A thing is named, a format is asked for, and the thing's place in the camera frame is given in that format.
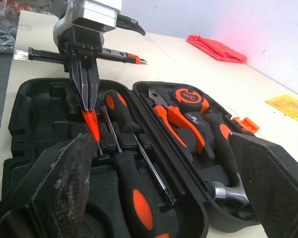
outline tape measure logo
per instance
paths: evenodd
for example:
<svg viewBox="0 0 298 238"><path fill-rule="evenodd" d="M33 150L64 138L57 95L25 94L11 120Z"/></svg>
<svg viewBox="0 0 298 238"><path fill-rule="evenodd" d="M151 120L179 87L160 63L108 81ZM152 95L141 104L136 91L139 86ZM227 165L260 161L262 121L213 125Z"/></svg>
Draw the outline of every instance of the tape measure logo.
<svg viewBox="0 0 298 238"><path fill-rule="evenodd" d="M191 101L191 102L196 102L196 101L199 100L199 97L198 97L197 95L190 94L190 93L185 92L185 91L182 91L182 92L180 93L180 95L181 95L184 99L189 100L189 101Z"/></svg>

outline orange latch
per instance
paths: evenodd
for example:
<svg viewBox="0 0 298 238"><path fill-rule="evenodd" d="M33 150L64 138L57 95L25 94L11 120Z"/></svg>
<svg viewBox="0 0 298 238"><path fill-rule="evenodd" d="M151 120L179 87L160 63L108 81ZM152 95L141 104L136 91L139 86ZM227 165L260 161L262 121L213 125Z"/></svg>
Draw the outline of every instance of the orange latch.
<svg viewBox="0 0 298 238"><path fill-rule="evenodd" d="M233 118L238 124L242 126L242 130L250 131L252 133L256 133L259 130L259 126L256 125L251 119L245 118L244 120L239 120L239 117Z"/></svg>

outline white wall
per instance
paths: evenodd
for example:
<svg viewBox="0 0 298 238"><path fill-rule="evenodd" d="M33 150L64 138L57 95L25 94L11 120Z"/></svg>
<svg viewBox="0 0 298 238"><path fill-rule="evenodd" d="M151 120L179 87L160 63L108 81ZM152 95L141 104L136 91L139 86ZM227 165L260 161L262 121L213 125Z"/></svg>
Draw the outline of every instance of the white wall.
<svg viewBox="0 0 298 238"><path fill-rule="evenodd" d="M122 13L148 32L218 40L298 93L298 0L123 0Z"/></svg>

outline plastic bag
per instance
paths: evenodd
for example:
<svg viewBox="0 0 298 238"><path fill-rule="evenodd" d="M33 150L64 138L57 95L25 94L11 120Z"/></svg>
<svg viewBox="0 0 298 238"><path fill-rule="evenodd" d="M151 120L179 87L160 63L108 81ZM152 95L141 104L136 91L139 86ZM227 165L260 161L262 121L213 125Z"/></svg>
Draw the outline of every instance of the plastic bag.
<svg viewBox="0 0 298 238"><path fill-rule="evenodd" d="M0 54L13 53L21 10L46 13L14 0L0 1Z"/></svg>

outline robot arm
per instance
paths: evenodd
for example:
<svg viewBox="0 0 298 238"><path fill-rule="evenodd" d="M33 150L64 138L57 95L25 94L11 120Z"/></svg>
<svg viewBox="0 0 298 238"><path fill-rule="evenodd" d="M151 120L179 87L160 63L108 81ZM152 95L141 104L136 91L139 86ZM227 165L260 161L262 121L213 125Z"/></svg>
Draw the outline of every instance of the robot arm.
<svg viewBox="0 0 298 238"><path fill-rule="evenodd" d="M96 58L121 62L146 63L145 60L103 48L104 32L116 26L134 30L142 35L145 31L138 22L122 16L122 0L22 0L47 10L59 18L53 29L54 43L60 54L37 51L29 48L29 59L61 62L70 80L77 101L84 111L94 110L99 75Z"/></svg>

